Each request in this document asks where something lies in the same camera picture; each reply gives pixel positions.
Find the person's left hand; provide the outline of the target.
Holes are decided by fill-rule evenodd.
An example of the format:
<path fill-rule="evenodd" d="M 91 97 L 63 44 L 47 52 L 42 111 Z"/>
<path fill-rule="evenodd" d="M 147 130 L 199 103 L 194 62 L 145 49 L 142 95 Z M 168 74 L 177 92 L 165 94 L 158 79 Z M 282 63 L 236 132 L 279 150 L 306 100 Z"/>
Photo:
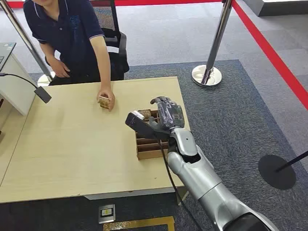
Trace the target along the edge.
<path fill-rule="evenodd" d="M 100 107 L 112 111 L 116 103 L 116 98 L 109 88 L 101 88 L 97 95 Z"/>

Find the person's right hand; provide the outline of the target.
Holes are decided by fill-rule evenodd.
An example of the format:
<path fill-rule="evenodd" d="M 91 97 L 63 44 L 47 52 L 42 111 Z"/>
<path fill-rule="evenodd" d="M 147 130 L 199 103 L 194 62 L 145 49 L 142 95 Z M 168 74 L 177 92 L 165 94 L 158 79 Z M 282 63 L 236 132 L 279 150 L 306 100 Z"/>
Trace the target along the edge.
<path fill-rule="evenodd" d="M 55 72 L 56 76 L 60 78 L 69 78 L 70 70 L 64 63 L 58 60 L 55 57 L 51 57 L 48 59 L 51 69 Z"/>

